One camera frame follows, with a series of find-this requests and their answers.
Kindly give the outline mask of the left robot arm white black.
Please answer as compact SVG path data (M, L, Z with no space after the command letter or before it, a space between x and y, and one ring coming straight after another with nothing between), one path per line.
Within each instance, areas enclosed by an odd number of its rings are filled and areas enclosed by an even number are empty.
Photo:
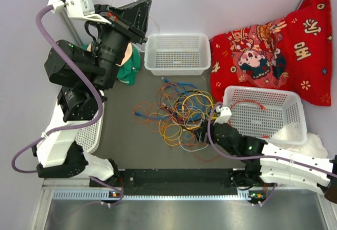
M85 152L75 138L80 129L102 117L106 101L102 91L114 86L128 45L146 42L151 5L152 0L137 0L121 7L90 0L51 0L36 15L36 25L51 45L45 71L49 81L61 87L49 127L34 143L39 177L86 174L108 186L118 183L114 161ZM44 15L63 9L69 17L84 20L86 27L97 29L90 51L65 40L55 41L45 29Z

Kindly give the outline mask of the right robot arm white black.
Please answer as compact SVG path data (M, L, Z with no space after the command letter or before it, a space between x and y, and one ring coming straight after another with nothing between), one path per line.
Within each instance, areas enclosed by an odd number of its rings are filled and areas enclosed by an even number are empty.
M329 159L322 145L314 145L319 141L317 137L296 149L242 135L227 123L207 121L194 135L224 157L244 163L244 176L250 186L266 183L297 187L336 203L336 158Z

